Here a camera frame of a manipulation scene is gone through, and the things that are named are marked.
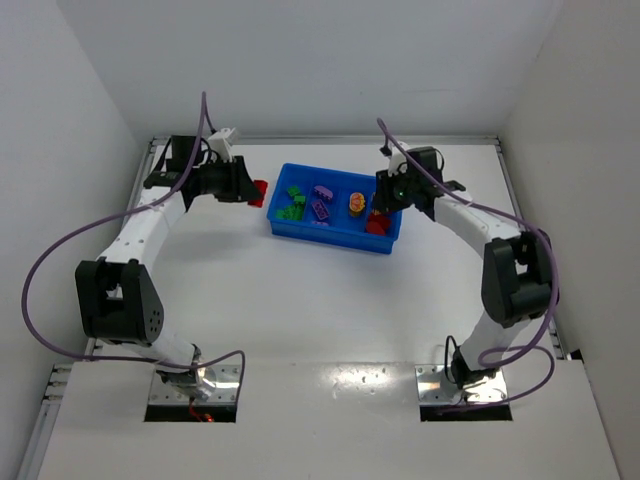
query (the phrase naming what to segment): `red lego brick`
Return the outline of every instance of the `red lego brick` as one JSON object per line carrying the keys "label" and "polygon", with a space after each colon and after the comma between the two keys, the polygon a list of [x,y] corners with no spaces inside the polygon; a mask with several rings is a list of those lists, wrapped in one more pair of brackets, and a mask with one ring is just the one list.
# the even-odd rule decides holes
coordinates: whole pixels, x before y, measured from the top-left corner
{"label": "red lego brick", "polygon": [[253,184],[256,186],[258,190],[260,190],[260,193],[262,194],[262,198],[260,200],[253,200],[248,203],[252,207],[262,208],[262,204],[264,203],[264,196],[267,193],[267,187],[269,186],[269,183],[265,182],[264,180],[254,180]]}
{"label": "red lego brick", "polygon": [[382,228],[382,226],[377,222],[368,222],[365,230],[367,233],[371,233],[373,235],[386,235],[384,228]]}
{"label": "red lego brick", "polygon": [[389,230],[391,226],[391,219],[385,215],[374,215],[373,213],[369,214],[369,218],[367,218],[368,222],[376,222],[380,225],[383,230],[386,232]]}

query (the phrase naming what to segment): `white wall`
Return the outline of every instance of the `white wall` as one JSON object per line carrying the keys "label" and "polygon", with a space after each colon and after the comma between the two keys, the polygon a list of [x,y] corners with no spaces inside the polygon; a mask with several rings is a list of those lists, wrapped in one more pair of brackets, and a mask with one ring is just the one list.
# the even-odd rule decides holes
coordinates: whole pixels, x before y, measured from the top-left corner
{"label": "white wall", "polygon": [[135,133],[492,133],[561,0],[58,0]]}
{"label": "white wall", "polygon": [[639,22],[634,0],[565,0],[502,133],[524,213],[560,261],[559,326],[627,479],[640,478]]}
{"label": "white wall", "polygon": [[[0,479],[17,473],[56,360],[22,324],[27,269],[64,233],[126,206],[141,152],[55,2],[2,0]],[[59,345],[83,348],[74,269],[115,228],[61,249],[35,281],[33,317]]]}

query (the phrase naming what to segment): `rectangular hole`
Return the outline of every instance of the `rectangular hole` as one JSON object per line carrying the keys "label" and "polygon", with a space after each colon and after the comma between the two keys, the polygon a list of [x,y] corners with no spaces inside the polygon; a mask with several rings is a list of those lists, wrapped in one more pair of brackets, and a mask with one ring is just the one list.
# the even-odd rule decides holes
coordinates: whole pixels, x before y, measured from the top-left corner
{"label": "rectangular hole", "polygon": [[420,407],[421,422],[510,422],[511,408],[509,405],[479,408],[460,412],[442,413],[445,407]]}
{"label": "rectangular hole", "polygon": [[[148,405],[144,417],[145,422],[180,422],[180,423],[236,423],[235,407],[194,406],[194,412],[200,420],[189,412],[188,405]],[[206,419],[210,415],[212,422]]]}

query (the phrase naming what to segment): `blue plastic bin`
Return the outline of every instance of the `blue plastic bin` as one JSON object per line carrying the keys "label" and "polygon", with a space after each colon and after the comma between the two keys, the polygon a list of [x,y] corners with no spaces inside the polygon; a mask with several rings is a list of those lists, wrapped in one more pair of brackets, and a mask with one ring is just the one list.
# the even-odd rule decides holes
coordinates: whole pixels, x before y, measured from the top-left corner
{"label": "blue plastic bin", "polygon": [[[313,193],[316,185],[322,185],[333,192],[332,202],[323,201],[329,210],[329,219],[325,220],[329,226],[311,223],[317,221],[311,208],[311,202],[318,199]],[[300,194],[306,196],[301,221],[276,218],[277,210],[293,204],[293,199],[287,193],[287,189],[292,186],[297,186]],[[267,212],[271,231],[274,235],[284,237],[389,254],[400,233],[402,213],[396,212],[390,216],[392,223],[385,236],[365,232],[367,217],[372,208],[371,195],[375,190],[376,178],[373,176],[286,163],[280,171]],[[349,196],[354,192],[362,193],[367,202],[365,211],[357,218],[349,214]]]}

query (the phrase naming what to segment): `white robotic arm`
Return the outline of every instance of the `white robotic arm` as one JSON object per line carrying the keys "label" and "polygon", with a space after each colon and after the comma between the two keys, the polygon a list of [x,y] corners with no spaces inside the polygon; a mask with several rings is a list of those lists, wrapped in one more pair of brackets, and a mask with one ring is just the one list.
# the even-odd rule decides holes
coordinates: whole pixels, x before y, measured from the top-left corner
{"label": "white robotic arm", "polygon": [[[472,203],[458,182],[442,181],[442,167],[432,147],[402,147],[440,183]],[[473,332],[454,352],[451,372],[458,388],[487,374],[479,357],[486,350],[508,348],[517,335],[546,310],[551,296],[549,259],[539,241],[511,223],[444,196],[395,147],[383,147],[389,168],[376,173],[374,208],[393,212],[415,206],[465,241],[483,259],[482,301],[485,307]],[[526,265],[518,273],[516,265]],[[487,359],[499,360],[499,354]]]}
{"label": "white robotic arm", "polygon": [[[220,202],[261,205],[264,191],[250,179],[244,158],[231,154],[235,129],[214,133],[210,143],[220,150],[201,151],[179,192],[165,202],[131,215],[113,243],[95,261],[76,269],[76,287],[83,328],[87,336],[159,362],[185,368],[158,366],[163,381],[192,397],[204,398],[206,372],[194,371],[200,351],[165,324],[164,309],[150,274],[171,228],[189,210],[195,197],[213,194]],[[171,137],[168,146],[144,182],[138,206],[164,197],[184,174],[195,137]]]}

